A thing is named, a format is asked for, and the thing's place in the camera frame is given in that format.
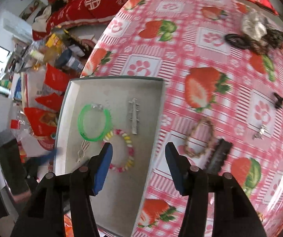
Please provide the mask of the pink strawberry tablecloth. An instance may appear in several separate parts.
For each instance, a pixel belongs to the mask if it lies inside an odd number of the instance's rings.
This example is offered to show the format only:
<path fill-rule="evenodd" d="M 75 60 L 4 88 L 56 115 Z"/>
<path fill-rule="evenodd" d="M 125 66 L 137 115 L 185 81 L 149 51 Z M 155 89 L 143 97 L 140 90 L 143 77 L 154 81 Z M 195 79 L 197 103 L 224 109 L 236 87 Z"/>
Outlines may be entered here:
<path fill-rule="evenodd" d="M 177 236 L 187 199 L 173 186 L 166 143 L 194 153 L 203 167 L 208 134 L 233 144 L 222 167 L 241 185 L 268 236 L 283 229 L 283 55 L 257 55 L 228 45 L 251 8 L 237 0 L 148 0 L 143 12 L 122 11 L 98 40 L 84 76 L 157 76 L 166 80 L 157 150 L 141 215 L 128 236 Z"/>

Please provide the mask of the silver star hair clip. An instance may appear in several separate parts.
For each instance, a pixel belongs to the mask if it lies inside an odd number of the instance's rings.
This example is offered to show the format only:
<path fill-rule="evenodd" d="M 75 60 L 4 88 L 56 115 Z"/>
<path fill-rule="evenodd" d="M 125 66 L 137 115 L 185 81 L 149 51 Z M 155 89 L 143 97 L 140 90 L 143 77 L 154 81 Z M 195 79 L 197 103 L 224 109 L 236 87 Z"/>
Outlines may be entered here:
<path fill-rule="evenodd" d="M 133 135 L 138 134 L 138 123 L 139 123 L 138 113 L 139 113 L 138 100 L 136 98 L 133 98 L 132 100 L 129 101 L 129 119 L 131 121 L 131 133 Z"/>

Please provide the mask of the silver charm earrings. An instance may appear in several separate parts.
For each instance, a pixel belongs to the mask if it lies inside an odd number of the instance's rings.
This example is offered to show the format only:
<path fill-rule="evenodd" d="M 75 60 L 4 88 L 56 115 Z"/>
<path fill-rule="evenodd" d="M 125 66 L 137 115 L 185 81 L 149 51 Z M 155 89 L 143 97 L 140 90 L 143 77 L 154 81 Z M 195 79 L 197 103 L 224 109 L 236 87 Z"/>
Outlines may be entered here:
<path fill-rule="evenodd" d="M 79 163 L 85 157 L 86 150 L 88 150 L 89 146 L 90 142 L 87 140 L 83 140 L 80 149 L 77 151 L 77 163 Z"/>

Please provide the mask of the green plastic bangle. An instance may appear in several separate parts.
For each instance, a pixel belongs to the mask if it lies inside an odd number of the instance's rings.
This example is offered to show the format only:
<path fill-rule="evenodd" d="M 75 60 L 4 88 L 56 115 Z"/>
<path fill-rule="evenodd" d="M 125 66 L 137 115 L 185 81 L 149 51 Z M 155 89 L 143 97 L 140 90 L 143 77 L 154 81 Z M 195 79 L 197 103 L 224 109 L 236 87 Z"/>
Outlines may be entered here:
<path fill-rule="evenodd" d="M 79 134 L 89 142 L 101 141 L 112 125 L 110 111 L 101 104 L 85 105 L 77 120 Z"/>

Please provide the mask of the leopard print scrunchie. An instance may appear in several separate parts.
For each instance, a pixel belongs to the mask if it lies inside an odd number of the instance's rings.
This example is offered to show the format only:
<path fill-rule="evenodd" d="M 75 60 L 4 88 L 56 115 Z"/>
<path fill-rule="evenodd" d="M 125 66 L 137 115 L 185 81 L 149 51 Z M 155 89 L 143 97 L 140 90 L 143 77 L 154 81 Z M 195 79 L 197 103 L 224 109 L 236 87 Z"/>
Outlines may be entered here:
<path fill-rule="evenodd" d="M 270 56 L 270 51 L 278 49 L 283 55 L 283 32 L 273 28 L 266 17 L 264 26 L 267 34 L 260 41 L 250 40 L 250 50 L 258 55 Z"/>

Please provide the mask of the white satin scrunchie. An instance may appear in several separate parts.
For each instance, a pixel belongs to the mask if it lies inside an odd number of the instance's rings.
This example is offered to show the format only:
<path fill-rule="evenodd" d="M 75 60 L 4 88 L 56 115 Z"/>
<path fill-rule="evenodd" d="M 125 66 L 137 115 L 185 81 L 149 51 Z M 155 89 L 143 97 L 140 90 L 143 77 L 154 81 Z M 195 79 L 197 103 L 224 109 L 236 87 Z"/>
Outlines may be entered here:
<path fill-rule="evenodd" d="M 257 11 L 251 11 L 243 16 L 241 31 L 255 41 L 260 41 L 263 36 L 267 35 L 263 17 Z"/>

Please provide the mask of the red snack bag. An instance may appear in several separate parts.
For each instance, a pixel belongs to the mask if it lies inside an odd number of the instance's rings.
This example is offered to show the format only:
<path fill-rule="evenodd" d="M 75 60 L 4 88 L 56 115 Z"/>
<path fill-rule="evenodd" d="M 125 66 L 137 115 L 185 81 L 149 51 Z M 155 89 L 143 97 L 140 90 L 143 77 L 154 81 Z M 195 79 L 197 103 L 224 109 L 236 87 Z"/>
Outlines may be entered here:
<path fill-rule="evenodd" d="M 50 88 L 64 92 L 67 89 L 69 81 L 72 77 L 61 70 L 51 66 L 49 63 L 46 63 L 46 74 L 44 79 L 44 84 Z"/>

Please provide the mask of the dark lidded jar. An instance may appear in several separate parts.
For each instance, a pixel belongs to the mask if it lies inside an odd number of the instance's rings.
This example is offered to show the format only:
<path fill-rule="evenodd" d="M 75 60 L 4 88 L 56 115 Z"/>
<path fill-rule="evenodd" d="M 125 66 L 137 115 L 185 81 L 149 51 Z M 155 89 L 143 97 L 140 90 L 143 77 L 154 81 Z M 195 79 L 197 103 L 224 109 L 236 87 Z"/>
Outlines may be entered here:
<path fill-rule="evenodd" d="M 84 68 L 82 62 L 73 55 L 70 49 L 66 49 L 60 54 L 60 56 L 55 60 L 54 66 L 58 69 L 67 67 L 77 71 L 78 73 L 81 73 Z"/>

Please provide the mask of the small black claw clip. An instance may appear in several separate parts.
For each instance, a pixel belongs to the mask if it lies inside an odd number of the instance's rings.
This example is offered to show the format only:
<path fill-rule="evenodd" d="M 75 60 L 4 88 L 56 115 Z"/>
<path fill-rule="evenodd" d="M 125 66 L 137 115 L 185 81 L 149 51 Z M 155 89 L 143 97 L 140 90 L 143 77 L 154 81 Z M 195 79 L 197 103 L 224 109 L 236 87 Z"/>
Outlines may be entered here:
<path fill-rule="evenodd" d="M 275 109 L 281 109 L 283 105 L 283 97 L 281 97 L 278 93 L 273 93 L 274 97 L 276 98 L 275 102 Z"/>

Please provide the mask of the yellow snack package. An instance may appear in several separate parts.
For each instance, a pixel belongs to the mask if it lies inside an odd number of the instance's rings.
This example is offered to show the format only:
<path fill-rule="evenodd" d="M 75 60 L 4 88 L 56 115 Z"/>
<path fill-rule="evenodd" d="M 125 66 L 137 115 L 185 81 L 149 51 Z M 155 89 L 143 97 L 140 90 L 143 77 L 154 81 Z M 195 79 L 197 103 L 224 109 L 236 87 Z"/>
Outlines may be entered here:
<path fill-rule="evenodd" d="M 62 49 L 64 47 L 64 44 L 56 34 L 52 34 L 46 41 L 46 47 L 57 47 Z"/>

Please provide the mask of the black scalloped hair clip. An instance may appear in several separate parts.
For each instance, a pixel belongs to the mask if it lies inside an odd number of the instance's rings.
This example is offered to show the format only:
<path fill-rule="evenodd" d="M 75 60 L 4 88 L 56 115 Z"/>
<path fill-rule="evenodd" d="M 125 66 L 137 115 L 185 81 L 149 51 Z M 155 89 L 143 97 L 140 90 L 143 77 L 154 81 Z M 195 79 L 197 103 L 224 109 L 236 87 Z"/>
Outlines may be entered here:
<path fill-rule="evenodd" d="M 233 144 L 221 139 L 211 153 L 204 171 L 209 174 L 217 175 L 223 167 Z"/>

